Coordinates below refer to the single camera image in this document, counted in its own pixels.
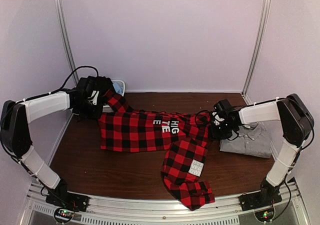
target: white wall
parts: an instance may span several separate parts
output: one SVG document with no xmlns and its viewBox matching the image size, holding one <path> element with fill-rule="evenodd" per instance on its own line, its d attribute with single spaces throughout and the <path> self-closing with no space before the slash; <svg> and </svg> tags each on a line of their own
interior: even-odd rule
<svg viewBox="0 0 320 225">
<path fill-rule="evenodd" d="M 262 0 L 62 2 L 76 66 L 96 66 L 127 91 L 243 89 Z"/>
<path fill-rule="evenodd" d="M 70 72 L 54 0 L 0 0 L 0 106 L 52 91 Z M 30 125 L 38 153 L 49 160 L 68 114 Z M 17 224 L 31 180 L 0 148 L 0 224 Z"/>
<path fill-rule="evenodd" d="M 313 225 L 320 207 L 320 3 L 272 0 L 266 33 L 248 96 L 253 102 L 297 93 L 315 119 L 315 140 L 293 170 Z M 268 128 L 279 151 L 281 126 Z"/>
</svg>

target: cable tie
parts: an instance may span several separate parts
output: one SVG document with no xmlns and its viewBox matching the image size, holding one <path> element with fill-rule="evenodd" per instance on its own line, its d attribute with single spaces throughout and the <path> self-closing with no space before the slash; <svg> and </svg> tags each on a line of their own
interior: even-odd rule
<svg viewBox="0 0 320 225">
<path fill-rule="evenodd" d="M 286 166 L 287 168 L 294 168 L 295 166 L 289 166 L 287 164 L 285 164 L 283 161 L 281 161 L 279 158 L 276 159 L 277 161 L 279 161 L 279 163 L 281 163 L 282 165 Z"/>
</svg>

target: brown wooden surface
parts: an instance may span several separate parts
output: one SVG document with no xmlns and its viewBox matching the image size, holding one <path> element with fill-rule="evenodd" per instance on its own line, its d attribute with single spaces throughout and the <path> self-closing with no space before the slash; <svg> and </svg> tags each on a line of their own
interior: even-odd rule
<svg viewBox="0 0 320 225">
<path fill-rule="evenodd" d="M 127 93 L 135 109 L 195 114 L 212 110 L 222 99 L 245 105 L 237 93 Z M 100 149 L 97 122 L 73 117 L 51 167 L 72 192 L 125 199 L 173 199 L 160 176 L 166 151 L 121 153 Z M 209 181 L 215 196 L 251 192 L 270 170 L 273 159 L 219 151 L 213 142 L 200 181 Z"/>
</svg>

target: red and black checkered shirt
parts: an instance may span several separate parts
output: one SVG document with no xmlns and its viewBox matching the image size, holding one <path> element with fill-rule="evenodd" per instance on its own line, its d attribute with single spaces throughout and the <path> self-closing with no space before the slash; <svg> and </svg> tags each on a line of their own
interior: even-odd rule
<svg viewBox="0 0 320 225">
<path fill-rule="evenodd" d="M 208 127 L 198 124 L 207 122 L 208 114 L 196 117 L 136 110 L 111 90 L 104 98 L 114 112 L 103 113 L 99 119 L 101 149 L 131 153 L 168 150 L 161 175 L 171 194 L 191 210 L 215 201 L 208 182 L 197 182 L 209 145 Z"/>
</svg>

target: gray shirt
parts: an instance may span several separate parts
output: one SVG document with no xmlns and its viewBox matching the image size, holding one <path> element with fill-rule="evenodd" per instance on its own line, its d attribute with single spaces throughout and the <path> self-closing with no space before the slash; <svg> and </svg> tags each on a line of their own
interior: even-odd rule
<svg viewBox="0 0 320 225">
<path fill-rule="evenodd" d="M 238 131 L 239 137 L 233 141 L 221 140 L 220 151 L 270 158 L 272 155 L 272 141 L 266 128 L 260 123 L 251 124 L 250 126 L 251 128 L 241 126 Z M 232 131 L 230 139 L 236 136 L 235 132 Z"/>
</svg>

